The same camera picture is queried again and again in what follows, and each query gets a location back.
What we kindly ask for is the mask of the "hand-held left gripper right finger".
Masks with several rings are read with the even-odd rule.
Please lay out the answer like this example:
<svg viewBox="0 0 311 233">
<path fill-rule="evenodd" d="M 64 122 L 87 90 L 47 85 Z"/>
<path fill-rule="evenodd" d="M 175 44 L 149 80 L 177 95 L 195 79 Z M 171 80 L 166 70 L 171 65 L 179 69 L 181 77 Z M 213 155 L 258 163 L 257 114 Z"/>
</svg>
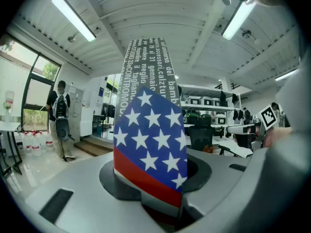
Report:
<svg viewBox="0 0 311 233">
<path fill-rule="evenodd" d="M 188 205 L 200 219 L 181 233 L 236 233 L 236 223 L 258 184 L 266 152 L 257 150 L 245 159 L 188 149 L 188 154 L 210 165 L 212 174 L 202 188 L 186 194 Z"/>
</svg>

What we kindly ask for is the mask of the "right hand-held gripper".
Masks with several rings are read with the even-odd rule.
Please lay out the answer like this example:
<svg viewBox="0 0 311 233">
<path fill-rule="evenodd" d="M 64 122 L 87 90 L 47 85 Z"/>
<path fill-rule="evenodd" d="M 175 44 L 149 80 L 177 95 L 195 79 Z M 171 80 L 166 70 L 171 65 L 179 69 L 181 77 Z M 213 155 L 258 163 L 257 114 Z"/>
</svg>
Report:
<svg viewBox="0 0 311 233">
<path fill-rule="evenodd" d="M 271 105 L 259 112 L 259 121 L 247 125 L 229 126 L 227 133 L 233 134 L 239 147 L 252 148 L 255 152 L 264 147 L 268 130 L 277 123 L 277 117 Z"/>
</svg>

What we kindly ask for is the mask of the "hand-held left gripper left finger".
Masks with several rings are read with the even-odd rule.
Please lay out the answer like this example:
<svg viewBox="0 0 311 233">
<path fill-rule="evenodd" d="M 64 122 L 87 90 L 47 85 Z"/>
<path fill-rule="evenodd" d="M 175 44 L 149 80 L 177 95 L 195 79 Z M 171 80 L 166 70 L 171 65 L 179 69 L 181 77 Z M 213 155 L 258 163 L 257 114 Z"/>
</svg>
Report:
<svg viewBox="0 0 311 233">
<path fill-rule="evenodd" d="M 109 153 L 69 164 L 25 202 L 40 212 L 58 190 L 72 192 L 55 222 L 68 233 L 166 233 L 143 208 L 141 199 L 119 200 L 103 187 L 100 171 L 112 160 Z"/>
</svg>

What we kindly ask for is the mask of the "stars and stripes book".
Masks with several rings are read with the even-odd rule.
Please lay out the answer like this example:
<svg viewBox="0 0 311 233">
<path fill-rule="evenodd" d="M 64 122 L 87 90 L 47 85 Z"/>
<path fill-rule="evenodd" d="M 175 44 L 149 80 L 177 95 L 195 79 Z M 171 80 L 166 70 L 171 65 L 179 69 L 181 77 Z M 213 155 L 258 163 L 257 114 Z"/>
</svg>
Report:
<svg viewBox="0 0 311 233">
<path fill-rule="evenodd" d="M 180 98 L 163 38 L 132 40 L 116 100 L 115 196 L 139 201 L 161 226 L 175 228 L 187 180 Z"/>
</svg>

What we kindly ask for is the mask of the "person's right forearm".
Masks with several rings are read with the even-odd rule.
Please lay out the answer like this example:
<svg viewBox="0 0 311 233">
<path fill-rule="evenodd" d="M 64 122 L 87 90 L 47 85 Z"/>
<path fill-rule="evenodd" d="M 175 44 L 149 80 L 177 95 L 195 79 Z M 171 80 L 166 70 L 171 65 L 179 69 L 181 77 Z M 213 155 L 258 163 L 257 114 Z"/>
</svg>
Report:
<svg viewBox="0 0 311 233">
<path fill-rule="evenodd" d="M 263 142 L 263 147 L 264 148 L 269 148 L 271 147 L 274 143 L 277 141 L 289 136 L 292 133 L 292 128 L 291 127 L 271 127 L 265 135 L 264 142 Z"/>
</svg>

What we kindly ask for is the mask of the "black office chair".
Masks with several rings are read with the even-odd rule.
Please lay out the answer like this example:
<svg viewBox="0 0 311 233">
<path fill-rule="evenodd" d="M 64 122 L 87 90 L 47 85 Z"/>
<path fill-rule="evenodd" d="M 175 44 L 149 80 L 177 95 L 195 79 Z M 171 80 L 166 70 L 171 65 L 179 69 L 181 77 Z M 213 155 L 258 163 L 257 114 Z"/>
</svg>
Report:
<svg viewBox="0 0 311 233">
<path fill-rule="evenodd" d="M 190 148 L 197 151 L 207 151 L 212 147 L 213 128 L 211 117 L 199 118 L 188 129 L 190 136 Z"/>
</svg>

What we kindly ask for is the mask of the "row of lidded storage boxes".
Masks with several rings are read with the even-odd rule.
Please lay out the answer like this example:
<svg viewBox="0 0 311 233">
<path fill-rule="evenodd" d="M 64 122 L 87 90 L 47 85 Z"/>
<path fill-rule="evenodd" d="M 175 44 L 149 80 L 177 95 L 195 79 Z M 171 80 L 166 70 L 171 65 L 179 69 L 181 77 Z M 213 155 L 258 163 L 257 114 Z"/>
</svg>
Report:
<svg viewBox="0 0 311 233">
<path fill-rule="evenodd" d="M 206 124 L 225 125 L 227 123 L 226 111 L 212 111 L 216 107 L 227 107 L 226 99 L 211 98 L 202 96 L 200 98 L 188 97 L 184 102 L 183 121 L 184 124 L 194 125 L 199 119 L 206 121 Z"/>
</svg>

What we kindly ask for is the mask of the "wooden steps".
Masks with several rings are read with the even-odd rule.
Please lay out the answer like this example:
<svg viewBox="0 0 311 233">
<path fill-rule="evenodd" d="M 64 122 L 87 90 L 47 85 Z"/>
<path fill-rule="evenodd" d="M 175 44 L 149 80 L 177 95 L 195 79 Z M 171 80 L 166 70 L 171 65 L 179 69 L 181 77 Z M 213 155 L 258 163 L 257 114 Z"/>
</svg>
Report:
<svg viewBox="0 0 311 233">
<path fill-rule="evenodd" d="M 104 155 L 113 151 L 113 144 L 92 137 L 81 138 L 74 146 L 93 157 Z"/>
</svg>

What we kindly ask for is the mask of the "black round case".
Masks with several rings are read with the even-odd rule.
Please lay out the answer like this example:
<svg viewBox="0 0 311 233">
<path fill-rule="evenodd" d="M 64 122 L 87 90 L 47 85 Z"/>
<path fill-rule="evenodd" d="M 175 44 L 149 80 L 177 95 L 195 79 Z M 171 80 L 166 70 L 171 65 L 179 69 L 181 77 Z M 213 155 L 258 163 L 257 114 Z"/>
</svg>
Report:
<svg viewBox="0 0 311 233">
<path fill-rule="evenodd" d="M 69 131 L 69 122 L 67 118 L 57 118 L 55 120 L 55 129 L 57 136 L 61 142 L 66 142 L 69 139 L 75 140 Z"/>
</svg>

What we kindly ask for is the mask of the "cluster of red-label water bottles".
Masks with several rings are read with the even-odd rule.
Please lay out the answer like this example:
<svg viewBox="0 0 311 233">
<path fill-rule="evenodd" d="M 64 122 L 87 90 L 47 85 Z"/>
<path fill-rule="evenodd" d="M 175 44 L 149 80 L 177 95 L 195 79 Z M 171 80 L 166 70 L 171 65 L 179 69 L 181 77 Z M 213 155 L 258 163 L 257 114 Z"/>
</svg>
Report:
<svg viewBox="0 0 311 233">
<path fill-rule="evenodd" d="M 49 131 L 29 131 L 22 134 L 22 145 L 26 156 L 39 157 L 54 150 Z"/>
</svg>

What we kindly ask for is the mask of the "long ceiling light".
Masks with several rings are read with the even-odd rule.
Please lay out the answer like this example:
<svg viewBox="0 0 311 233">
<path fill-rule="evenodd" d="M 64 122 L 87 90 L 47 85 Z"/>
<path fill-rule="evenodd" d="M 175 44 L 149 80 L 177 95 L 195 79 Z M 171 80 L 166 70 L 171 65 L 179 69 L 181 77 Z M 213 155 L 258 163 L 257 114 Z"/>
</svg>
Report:
<svg viewBox="0 0 311 233">
<path fill-rule="evenodd" d="M 291 70 L 290 72 L 287 72 L 287 73 L 285 73 L 285 74 L 283 74 L 283 75 L 281 75 L 281 76 L 275 78 L 275 81 L 278 82 L 278 81 L 281 81 L 281 80 L 283 80 L 283 79 L 286 79 L 286 78 L 288 78 L 289 76 L 295 74 L 296 72 L 297 72 L 297 69 Z"/>
<path fill-rule="evenodd" d="M 255 8 L 256 3 L 246 3 L 240 2 L 230 21 L 226 25 L 224 31 L 222 32 L 222 37 L 226 40 L 231 40 L 236 32 L 240 29 L 242 24 L 251 14 L 253 9 Z"/>
<path fill-rule="evenodd" d="M 52 0 L 52 4 L 66 17 L 67 20 L 78 30 L 83 37 L 91 42 L 96 36 L 91 29 L 84 23 L 81 17 L 75 12 L 67 0 Z"/>
</svg>

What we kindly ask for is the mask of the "black and white backpack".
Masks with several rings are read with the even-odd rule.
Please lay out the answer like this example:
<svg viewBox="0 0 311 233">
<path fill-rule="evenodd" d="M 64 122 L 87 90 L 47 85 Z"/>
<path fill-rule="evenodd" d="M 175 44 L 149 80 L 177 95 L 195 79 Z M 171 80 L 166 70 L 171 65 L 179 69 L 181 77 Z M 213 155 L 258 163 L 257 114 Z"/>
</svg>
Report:
<svg viewBox="0 0 311 233">
<path fill-rule="evenodd" d="M 66 96 L 67 93 L 58 95 L 53 104 L 52 111 L 55 119 L 68 117 L 68 101 Z"/>
</svg>

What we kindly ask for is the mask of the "white table black legs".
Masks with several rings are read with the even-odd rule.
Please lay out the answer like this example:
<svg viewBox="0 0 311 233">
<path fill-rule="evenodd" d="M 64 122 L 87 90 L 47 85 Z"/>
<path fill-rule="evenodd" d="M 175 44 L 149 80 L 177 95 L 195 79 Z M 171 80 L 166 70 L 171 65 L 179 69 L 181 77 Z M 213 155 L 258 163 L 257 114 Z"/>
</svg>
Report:
<svg viewBox="0 0 311 233">
<path fill-rule="evenodd" d="M 19 165 L 22 163 L 22 159 L 15 139 L 15 132 L 19 129 L 19 127 L 20 123 L 18 122 L 0 121 L 0 132 L 6 135 L 9 150 L 14 160 L 12 169 L 16 171 L 18 174 L 22 175 L 22 172 L 19 167 Z"/>
</svg>

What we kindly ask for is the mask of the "white vase with flowers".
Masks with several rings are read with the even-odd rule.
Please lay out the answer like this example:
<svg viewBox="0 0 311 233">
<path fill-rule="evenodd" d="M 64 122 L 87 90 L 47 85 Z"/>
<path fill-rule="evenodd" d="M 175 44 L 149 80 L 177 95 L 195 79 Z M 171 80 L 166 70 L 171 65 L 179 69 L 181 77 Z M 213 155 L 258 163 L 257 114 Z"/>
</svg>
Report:
<svg viewBox="0 0 311 233">
<path fill-rule="evenodd" d="M 13 102 L 12 101 L 5 101 L 3 103 L 3 108 L 5 110 L 5 122 L 9 122 L 10 120 L 10 112 L 12 110 Z"/>
</svg>

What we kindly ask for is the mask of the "black framed window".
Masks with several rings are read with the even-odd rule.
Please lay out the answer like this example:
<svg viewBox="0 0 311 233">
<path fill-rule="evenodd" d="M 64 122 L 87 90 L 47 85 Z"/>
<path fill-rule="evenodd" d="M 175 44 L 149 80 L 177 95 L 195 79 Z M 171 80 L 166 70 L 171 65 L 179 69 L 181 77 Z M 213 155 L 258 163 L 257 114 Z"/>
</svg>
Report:
<svg viewBox="0 0 311 233">
<path fill-rule="evenodd" d="M 3 103 L 9 100 L 11 122 L 19 122 L 23 131 L 48 130 L 46 101 L 60 68 L 11 35 L 0 36 L 0 120 L 5 120 Z"/>
</svg>

